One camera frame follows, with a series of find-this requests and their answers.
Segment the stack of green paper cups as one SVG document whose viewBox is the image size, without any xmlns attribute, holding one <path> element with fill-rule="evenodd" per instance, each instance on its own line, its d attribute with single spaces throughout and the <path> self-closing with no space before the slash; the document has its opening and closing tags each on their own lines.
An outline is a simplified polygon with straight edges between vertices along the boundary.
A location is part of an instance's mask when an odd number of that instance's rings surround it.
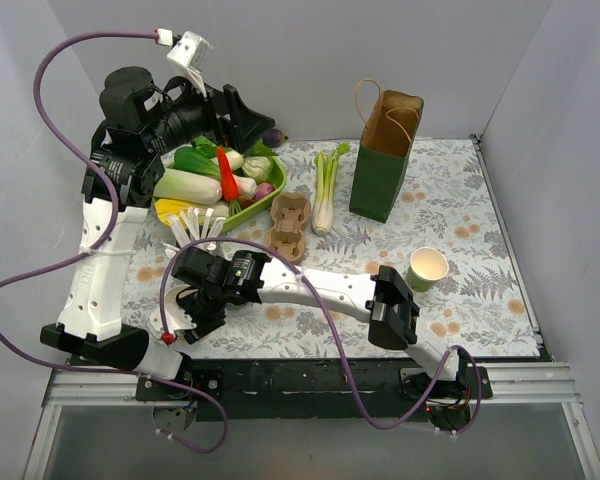
<svg viewBox="0 0 600 480">
<path fill-rule="evenodd" d="M 188 324 L 191 321 L 185 309 L 179 304 L 180 300 L 184 301 L 191 293 L 192 290 L 186 286 L 173 287 L 165 293 L 164 308 L 168 322 Z"/>
</svg>

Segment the single green paper cup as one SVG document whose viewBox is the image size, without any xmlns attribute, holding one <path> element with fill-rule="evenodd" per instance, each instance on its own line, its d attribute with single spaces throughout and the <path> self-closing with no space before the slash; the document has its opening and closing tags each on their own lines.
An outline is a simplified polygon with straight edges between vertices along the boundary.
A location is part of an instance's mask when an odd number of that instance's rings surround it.
<svg viewBox="0 0 600 480">
<path fill-rule="evenodd" d="M 449 263 L 440 251 L 422 247 L 415 250 L 410 257 L 407 284 L 413 291 L 424 293 L 444 279 L 448 271 Z"/>
</svg>

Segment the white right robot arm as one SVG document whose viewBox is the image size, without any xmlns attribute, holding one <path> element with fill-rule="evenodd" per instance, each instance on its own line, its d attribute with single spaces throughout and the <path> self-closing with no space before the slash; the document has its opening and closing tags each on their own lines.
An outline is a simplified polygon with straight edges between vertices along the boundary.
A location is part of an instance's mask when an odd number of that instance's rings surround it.
<svg viewBox="0 0 600 480">
<path fill-rule="evenodd" d="M 239 250 L 225 259 L 191 248 L 178 256 L 171 274 L 185 286 L 165 293 L 162 325 L 189 343 L 223 326 L 229 304 L 325 308 L 367 324 L 372 345 L 406 353 L 440 395 L 455 397 L 469 384 L 465 360 L 428 329 L 411 290 L 391 267 L 375 275 L 300 271 L 267 253 Z"/>
</svg>

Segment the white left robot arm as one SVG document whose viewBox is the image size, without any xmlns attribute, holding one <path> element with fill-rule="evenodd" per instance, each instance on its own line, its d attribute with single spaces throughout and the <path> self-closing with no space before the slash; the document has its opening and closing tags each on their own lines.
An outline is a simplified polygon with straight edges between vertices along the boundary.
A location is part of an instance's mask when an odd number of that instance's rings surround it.
<svg viewBox="0 0 600 480">
<path fill-rule="evenodd" d="M 160 390 L 180 400 L 193 386 L 182 355 L 121 319 L 135 239 L 165 171 L 161 157 L 201 135 L 244 153 L 275 121 L 248 108 L 231 85 L 197 91 L 177 76 L 158 88 L 139 66 L 110 73 L 99 103 L 105 119 L 91 142 L 96 168 L 82 186 L 82 257 L 65 307 L 40 341 L 100 366 L 157 376 Z"/>
</svg>

